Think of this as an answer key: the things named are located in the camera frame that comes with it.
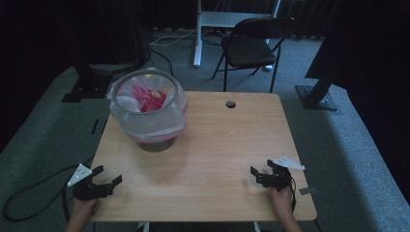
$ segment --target hand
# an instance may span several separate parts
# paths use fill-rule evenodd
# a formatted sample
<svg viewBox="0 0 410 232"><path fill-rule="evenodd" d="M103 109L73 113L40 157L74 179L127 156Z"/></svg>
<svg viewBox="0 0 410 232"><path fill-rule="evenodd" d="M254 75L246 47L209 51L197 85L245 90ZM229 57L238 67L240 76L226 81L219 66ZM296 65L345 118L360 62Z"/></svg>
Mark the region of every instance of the hand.
<svg viewBox="0 0 410 232"><path fill-rule="evenodd" d="M77 198L73 200L73 210L67 224L66 232L79 232L87 225L90 216L98 210L100 199L89 201L80 201Z"/></svg>
<svg viewBox="0 0 410 232"><path fill-rule="evenodd" d="M286 232L302 231L292 213L292 189L286 187L278 191L276 188L269 187L269 191L271 192L272 205L284 230Z"/></svg>

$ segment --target trash can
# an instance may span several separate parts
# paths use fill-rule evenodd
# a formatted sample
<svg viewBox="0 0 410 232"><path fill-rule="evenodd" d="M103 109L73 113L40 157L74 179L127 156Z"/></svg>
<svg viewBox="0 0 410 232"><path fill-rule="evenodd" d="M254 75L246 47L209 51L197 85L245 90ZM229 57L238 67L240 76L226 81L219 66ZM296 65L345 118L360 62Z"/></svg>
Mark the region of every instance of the trash can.
<svg viewBox="0 0 410 232"><path fill-rule="evenodd" d="M107 96L121 129L148 152L168 149L186 126L187 97L166 72L131 72L115 81Z"/></svg>

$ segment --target black chair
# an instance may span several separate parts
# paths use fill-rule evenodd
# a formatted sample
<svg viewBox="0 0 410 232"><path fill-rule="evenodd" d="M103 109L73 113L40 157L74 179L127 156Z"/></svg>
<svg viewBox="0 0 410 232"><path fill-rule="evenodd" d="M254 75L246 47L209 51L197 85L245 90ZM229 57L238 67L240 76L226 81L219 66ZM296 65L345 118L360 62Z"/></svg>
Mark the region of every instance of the black chair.
<svg viewBox="0 0 410 232"><path fill-rule="evenodd" d="M270 89L272 93L278 70L280 45L291 36L295 24L295 19L291 17L248 18L238 22L230 36L221 41L223 53L212 76L214 79L217 72L224 72L223 92L226 92L228 71L255 69L251 74L254 75L261 67L275 64ZM273 48L266 43L268 39L276 39ZM219 70L223 58L225 66L223 70Z"/></svg>

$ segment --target table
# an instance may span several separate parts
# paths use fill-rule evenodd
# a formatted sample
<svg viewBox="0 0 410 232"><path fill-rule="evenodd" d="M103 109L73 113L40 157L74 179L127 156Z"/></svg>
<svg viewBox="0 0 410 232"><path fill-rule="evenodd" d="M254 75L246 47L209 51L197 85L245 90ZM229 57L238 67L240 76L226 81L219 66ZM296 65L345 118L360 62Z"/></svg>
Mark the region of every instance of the table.
<svg viewBox="0 0 410 232"><path fill-rule="evenodd" d="M234 27L238 22L246 18L266 18L277 16L278 7L281 0L276 0L271 14L251 14L251 13L228 13L228 12L202 12L202 2L197 0L197 16L196 16L196 43L195 54L193 57L193 65L199 67L201 65L202 55L202 26L212 27Z"/></svg>
<svg viewBox="0 0 410 232"><path fill-rule="evenodd" d="M267 159L299 157L275 94L186 92L187 126L165 151L141 150L109 117L93 161L104 166L94 183L123 175L102 200L92 221L276 220L270 193L255 182L250 166L272 173ZM236 102L235 108L225 106ZM291 169L297 189L308 186ZM296 192L297 220L313 220L309 194Z"/></svg>

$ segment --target person's left hand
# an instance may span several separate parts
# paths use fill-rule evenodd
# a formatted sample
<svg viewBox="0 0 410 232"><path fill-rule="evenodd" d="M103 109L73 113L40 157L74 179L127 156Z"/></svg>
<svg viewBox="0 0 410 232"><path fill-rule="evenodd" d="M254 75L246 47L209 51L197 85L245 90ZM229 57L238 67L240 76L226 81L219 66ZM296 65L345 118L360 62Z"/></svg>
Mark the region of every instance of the person's left hand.
<svg viewBox="0 0 410 232"><path fill-rule="evenodd" d="M68 231L82 231L87 225L90 216L98 210L100 206L100 199L92 199L89 201L81 201L75 198L73 200L73 210L67 224L66 232Z"/></svg>

